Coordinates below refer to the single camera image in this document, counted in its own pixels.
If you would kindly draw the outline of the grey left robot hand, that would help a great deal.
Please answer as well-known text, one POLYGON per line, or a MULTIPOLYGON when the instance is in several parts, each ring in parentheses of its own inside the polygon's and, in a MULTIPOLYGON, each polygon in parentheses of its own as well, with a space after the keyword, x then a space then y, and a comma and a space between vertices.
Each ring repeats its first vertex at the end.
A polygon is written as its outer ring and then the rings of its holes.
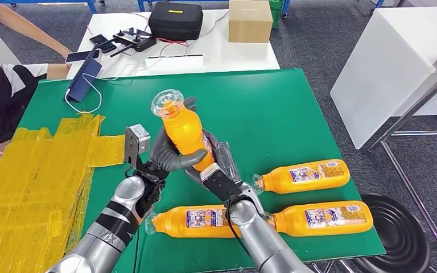
POLYGON ((182 169, 190 179, 200 181, 200 172, 194 165, 210 154, 206 148, 198 149, 191 154, 181 154, 162 127, 153 142, 149 160, 166 172, 182 169))

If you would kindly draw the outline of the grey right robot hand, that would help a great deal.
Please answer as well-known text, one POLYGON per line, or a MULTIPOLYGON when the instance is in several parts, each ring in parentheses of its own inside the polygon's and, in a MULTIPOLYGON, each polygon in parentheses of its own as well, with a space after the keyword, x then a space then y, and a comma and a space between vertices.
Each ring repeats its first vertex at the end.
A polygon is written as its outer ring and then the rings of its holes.
POLYGON ((203 184, 214 171, 222 171, 235 184, 241 185, 242 179, 240 178, 236 162, 230 151, 229 143, 219 141, 207 130, 203 130, 203 134, 211 144, 215 164, 210 167, 209 170, 202 172, 197 171, 193 167, 187 167, 184 169, 187 176, 194 182, 203 184))

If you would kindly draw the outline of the person's left hand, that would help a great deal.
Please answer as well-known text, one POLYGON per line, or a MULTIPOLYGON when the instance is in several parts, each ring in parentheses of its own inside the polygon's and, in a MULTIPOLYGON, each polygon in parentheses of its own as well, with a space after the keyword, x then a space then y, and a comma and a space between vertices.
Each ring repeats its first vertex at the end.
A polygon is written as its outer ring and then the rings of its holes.
POLYGON ((56 47, 53 48, 53 50, 59 53, 64 60, 66 60, 67 56, 72 52, 64 45, 57 45, 56 47))

